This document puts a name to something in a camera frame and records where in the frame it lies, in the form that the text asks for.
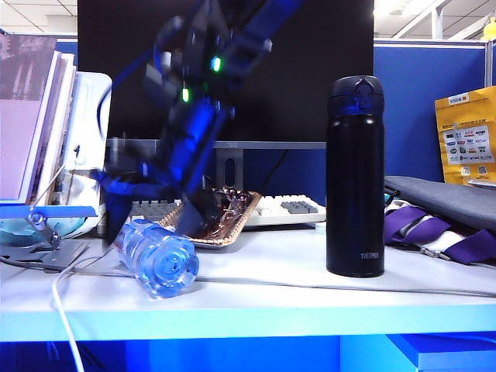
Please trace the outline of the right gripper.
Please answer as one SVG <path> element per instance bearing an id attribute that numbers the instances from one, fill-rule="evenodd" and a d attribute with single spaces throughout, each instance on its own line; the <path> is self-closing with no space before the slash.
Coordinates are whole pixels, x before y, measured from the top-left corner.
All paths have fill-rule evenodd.
<path id="1" fill-rule="evenodd" d="M 207 97 L 180 102 L 171 109 L 153 153 L 147 153 L 140 141 L 128 141 L 116 162 L 91 172 L 91 177 L 105 190 L 108 245 L 126 223 L 132 198 L 186 194 L 176 229 L 183 236 L 202 236 L 218 225 L 222 214 L 219 196 L 212 189 L 197 189 L 228 111 Z"/>

